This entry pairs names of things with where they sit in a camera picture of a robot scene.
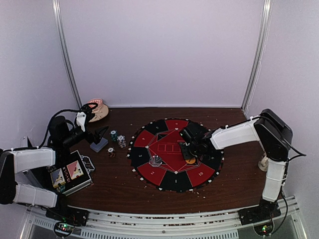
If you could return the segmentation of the blue white poker chip stack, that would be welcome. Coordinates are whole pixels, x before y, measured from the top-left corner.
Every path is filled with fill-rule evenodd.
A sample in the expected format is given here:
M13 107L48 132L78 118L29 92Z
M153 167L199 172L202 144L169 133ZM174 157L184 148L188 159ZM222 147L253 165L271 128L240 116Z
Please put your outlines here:
M117 137L117 143L120 148L125 148L127 146L126 138L124 135L119 135Z

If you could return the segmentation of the orange big blind button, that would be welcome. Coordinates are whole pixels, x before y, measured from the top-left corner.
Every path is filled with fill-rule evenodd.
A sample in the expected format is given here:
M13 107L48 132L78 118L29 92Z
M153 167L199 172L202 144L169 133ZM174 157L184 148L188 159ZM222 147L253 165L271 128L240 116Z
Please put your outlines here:
M196 159L195 158L191 158L191 159L187 159L186 160L186 163L187 164L194 164L196 162Z

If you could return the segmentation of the clear acrylic dealer button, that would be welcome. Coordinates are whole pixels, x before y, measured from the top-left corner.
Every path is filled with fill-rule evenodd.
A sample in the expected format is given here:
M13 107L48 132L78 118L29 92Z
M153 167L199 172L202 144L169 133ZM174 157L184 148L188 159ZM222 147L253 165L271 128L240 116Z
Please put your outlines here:
M160 167L162 165L162 158L159 157L158 155L153 155L149 159L149 164L152 167Z

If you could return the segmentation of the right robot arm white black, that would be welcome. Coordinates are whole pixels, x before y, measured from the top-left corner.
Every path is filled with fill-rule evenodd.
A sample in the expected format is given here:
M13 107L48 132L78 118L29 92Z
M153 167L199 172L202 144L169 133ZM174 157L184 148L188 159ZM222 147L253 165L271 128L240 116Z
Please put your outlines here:
M184 159L196 159L218 173L225 161L224 151L238 147L241 159L252 159L257 153L266 160L266 178L259 204L238 212L242 225L270 221L281 214L278 198L288 175L292 158L305 157L292 145L292 129L271 109L264 109L254 117L214 130L190 122L179 131L179 144Z

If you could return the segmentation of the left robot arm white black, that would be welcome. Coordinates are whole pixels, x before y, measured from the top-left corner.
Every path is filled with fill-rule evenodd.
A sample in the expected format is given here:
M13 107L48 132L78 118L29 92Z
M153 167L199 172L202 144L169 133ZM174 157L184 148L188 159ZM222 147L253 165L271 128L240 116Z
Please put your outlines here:
M89 212L68 206L67 195L92 180L79 151L70 148L82 140L98 144L108 127L94 133L86 129L95 116L96 103L75 110L74 122L57 112L49 121L41 145L0 152L0 203L40 206L48 218L73 226L85 226Z

